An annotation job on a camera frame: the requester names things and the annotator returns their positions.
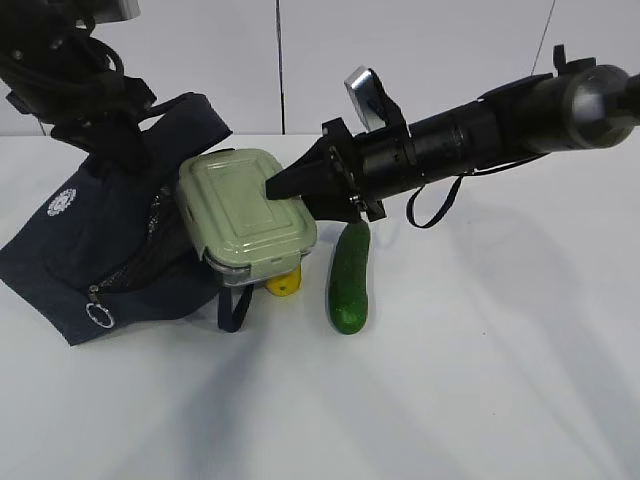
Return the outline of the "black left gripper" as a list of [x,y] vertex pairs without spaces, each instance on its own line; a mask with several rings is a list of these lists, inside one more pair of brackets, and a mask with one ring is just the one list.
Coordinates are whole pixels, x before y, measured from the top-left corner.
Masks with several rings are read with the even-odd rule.
[[122,91],[90,101],[84,112],[55,125],[51,136],[85,151],[95,174],[115,169],[138,175],[152,164],[139,123],[155,102],[142,79],[126,77]]

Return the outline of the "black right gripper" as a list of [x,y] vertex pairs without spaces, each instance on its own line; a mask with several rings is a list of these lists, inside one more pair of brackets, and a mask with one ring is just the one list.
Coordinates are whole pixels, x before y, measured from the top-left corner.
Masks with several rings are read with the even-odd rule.
[[300,196],[319,221],[370,222],[386,217],[365,186],[363,156],[340,118],[322,124],[322,136],[292,165],[265,182],[269,200]]

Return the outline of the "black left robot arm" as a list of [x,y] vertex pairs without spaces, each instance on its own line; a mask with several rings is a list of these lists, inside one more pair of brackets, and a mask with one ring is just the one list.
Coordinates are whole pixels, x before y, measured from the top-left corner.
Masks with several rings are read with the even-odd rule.
[[126,75],[121,57],[94,31],[139,14],[136,1],[1,4],[9,103],[51,126],[54,139],[128,173],[151,162],[139,124],[156,97],[142,79]]

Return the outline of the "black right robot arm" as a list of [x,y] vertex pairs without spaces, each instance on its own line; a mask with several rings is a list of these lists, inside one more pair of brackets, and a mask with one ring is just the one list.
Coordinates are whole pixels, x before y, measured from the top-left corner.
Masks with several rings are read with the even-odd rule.
[[307,152],[266,181],[266,195],[298,198],[317,220],[377,221],[387,198],[416,197],[444,179],[460,185],[555,152],[609,149],[638,127],[637,76],[591,57],[568,60],[563,46],[555,47],[553,62],[550,73],[414,123],[377,73],[361,67],[345,86],[363,131],[327,121]]

